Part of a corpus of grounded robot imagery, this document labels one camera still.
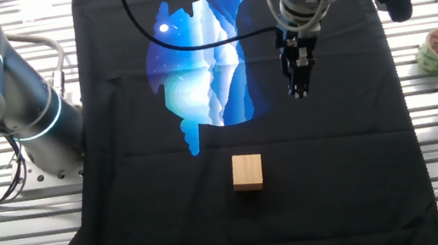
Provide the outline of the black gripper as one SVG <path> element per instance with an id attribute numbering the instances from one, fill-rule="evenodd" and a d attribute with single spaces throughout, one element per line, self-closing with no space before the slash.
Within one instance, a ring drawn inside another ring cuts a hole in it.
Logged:
<path id="1" fill-rule="evenodd" d="M 299 32 L 276 27 L 275 45 L 281 51 L 283 75 L 289 81 L 288 93 L 294 98 L 306 97 L 309 93 L 317 39 L 315 32 L 302 37 Z"/>

